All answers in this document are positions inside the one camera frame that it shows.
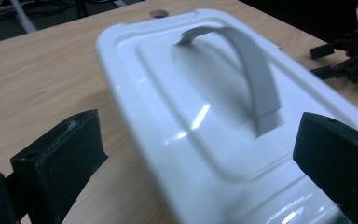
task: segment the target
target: white plastic box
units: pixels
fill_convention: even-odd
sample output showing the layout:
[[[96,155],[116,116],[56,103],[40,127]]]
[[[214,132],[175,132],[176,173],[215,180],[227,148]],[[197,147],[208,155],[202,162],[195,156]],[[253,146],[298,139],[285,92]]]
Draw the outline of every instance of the white plastic box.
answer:
[[[252,65],[244,69],[225,38],[210,33],[177,45],[200,26],[238,30],[258,48],[250,55],[261,52],[281,106],[275,129],[257,130],[246,74]],[[245,24],[200,9],[114,25],[101,33],[97,50],[133,138],[180,223],[334,223],[342,216],[292,153],[303,112],[358,130],[358,109]],[[262,88],[255,91],[273,98]]]

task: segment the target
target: wooden tabletop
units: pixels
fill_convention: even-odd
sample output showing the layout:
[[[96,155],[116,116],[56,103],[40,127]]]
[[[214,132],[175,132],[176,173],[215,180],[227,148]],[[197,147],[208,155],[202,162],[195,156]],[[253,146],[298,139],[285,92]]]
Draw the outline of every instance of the wooden tabletop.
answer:
[[[64,223],[172,223],[118,113],[95,40],[109,26],[154,20],[149,15],[154,9],[177,15],[197,8],[232,14],[309,69],[345,59],[311,60],[309,49],[323,41],[236,0],[146,0],[5,40],[0,42],[0,172],[9,175],[9,159],[63,119],[97,108],[109,159],[84,188]],[[358,84],[345,79],[327,83],[358,106]]]

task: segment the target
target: wooden table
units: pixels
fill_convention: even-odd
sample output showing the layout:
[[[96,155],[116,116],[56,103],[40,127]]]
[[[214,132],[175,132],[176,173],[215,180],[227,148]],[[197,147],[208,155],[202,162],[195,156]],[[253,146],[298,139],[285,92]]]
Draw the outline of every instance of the wooden table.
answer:
[[[9,159],[63,119],[97,108],[109,159],[84,188],[64,222],[172,223],[172,215],[118,113],[95,40],[114,24],[153,20],[149,12],[154,9],[177,15],[196,8],[217,8],[232,14],[307,68],[344,59],[311,60],[309,49],[323,41],[236,0],[146,0],[2,41],[0,172],[9,175]],[[358,84],[345,79],[328,84],[358,106]]]

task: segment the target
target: handle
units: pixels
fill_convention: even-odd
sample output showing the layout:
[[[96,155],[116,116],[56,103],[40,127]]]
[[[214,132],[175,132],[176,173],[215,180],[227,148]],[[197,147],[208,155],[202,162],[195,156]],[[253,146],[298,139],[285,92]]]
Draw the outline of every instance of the handle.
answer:
[[[266,57],[252,38],[231,27],[201,26],[184,32],[177,45],[189,45],[196,37],[211,32],[216,32],[225,37],[241,59],[245,78],[250,83],[257,136],[277,128],[282,124],[278,115],[281,103]]]

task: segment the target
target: gray handle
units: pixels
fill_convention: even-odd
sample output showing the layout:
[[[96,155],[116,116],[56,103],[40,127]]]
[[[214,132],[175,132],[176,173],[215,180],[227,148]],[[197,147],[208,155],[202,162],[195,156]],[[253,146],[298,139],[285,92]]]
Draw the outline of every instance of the gray handle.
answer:
[[[253,39],[231,27],[197,27],[184,32],[177,45],[189,45],[197,36],[210,32],[225,37],[241,59],[244,75],[250,83],[257,135],[277,128],[282,123],[278,115],[281,103],[266,57]]]

